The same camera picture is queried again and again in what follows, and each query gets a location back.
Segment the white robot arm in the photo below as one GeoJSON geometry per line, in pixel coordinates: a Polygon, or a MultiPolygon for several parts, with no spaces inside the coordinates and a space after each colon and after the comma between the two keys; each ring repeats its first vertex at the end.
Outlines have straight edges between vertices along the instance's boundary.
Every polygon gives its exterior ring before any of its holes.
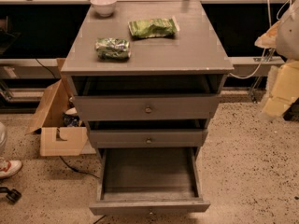
{"type": "Polygon", "coordinates": [[[299,0],[254,45],[275,49],[287,59],[280,68],[270,68],[266,94],[261,101],[261,117],[273,120],[281,117],[299,98],[299,0]]]}

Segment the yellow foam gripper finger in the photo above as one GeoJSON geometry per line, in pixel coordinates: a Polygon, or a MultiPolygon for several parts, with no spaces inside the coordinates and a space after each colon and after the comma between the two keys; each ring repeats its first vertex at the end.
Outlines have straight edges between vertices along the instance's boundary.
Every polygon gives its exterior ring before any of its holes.
{"type": "Polygon", "coordinates": [[[299,98],[299,62],[272,66],[267,76],[266,94],[260,116],[266,120],[281,117],[299,98]]]}
{"type": "Polygon", "coordinates": [[[274,49],[277,46],[278,26],[280,21],[273,24],[263,35],[259,36],[254,45],[262,49],[274,49]]]}

